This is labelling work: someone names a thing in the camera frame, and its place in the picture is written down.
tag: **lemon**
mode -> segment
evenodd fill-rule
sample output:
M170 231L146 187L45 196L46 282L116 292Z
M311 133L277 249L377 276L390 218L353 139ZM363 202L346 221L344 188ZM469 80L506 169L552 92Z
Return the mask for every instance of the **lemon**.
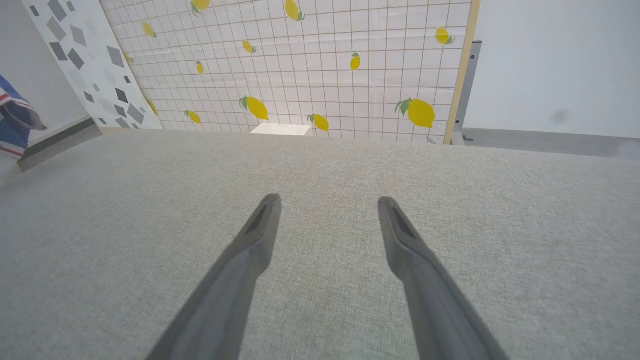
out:
M251 46L251 43L246 40L242 40L242 47L244 47L244 50L246 50L247 53L255 53L255 47Z
M200 121L200 117L195 112L186 110L184 114L187 115L189 119L191 119L191 121L195 122L196 124L202 124L202 121Z
M145 34L147 34L148 36L152 37L152 38L157 38L158 34L156 34L156 32L153 30L153 28L151 28L151 25L149 25L148 22L143 21L142 22L142 30L145 31Z
M436 40L442 45L453 44L453 37L449 36L449 32L445 28L438 28L436 31Z
M296 5L293 0L285 1L284 10L287 12L287 15L295 21L302 21L305 19L302 11L298 9L298 5Z
M318 129L320 130L324 130L324 131L329 131L329 122L326 120L326 118L322 115L318 115L318 114L313 114L313 115L309 115L307 116L307 119L309 119L309 121L313 122Z
M240 106L245 110L248 108L251 113L258 119L269 121L269 112L266 106L254 97L243 97L240 99Z
M396 105L396 111L400 107L400 112L404 115L409 110L409 120L416 126L431 127L436 119L436 113L433 107L420 99L411 99L400 101Z
M351 70L358 70L360 67L360 55L354 51L351 57L353 57L353 59L351 59Z
M154 113L157 116L158 115L158 109L156 109L156 105L154 104L154 102L149 100L149 99L145 99L145 100L147 100L147 102L149 103L149 106L151 106L151 110L153 110Z
M211 0L191 0L191 12L193 15L198 16L198 14L209 7L211 4Z

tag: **green leaf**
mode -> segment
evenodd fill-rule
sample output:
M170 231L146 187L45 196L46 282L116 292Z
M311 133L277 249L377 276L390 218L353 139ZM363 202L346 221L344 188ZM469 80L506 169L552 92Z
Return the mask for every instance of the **green leaf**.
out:
M403 102L402 105L400 105L400 112L402 113L402 115L404 115L406 111L409 110L409 102L411 102L411 99Z

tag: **gray upholstered surface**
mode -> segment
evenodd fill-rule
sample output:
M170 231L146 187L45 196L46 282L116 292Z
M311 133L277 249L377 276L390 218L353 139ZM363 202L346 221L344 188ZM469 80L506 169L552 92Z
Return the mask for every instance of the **gray upholstered surface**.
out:
M84 143L0 188L0 354L142 359L282 195L243 358L415 358L390 195L513 359L640 354L640 163L178 131Z

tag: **grid pattern backdrop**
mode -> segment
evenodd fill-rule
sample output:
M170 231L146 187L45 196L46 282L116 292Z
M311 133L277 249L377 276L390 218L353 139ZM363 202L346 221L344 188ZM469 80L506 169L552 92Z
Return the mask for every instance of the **grid pattern backdrop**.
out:
M266 121L258 119L263 104L270 122L313 124L315 136L442 144L470 1L103 0L102 6L165 129L250 132ZM416 126L411 109L396 109L409 98L433 106L431 128ZM328 131L309 120L313 114L327 119Z

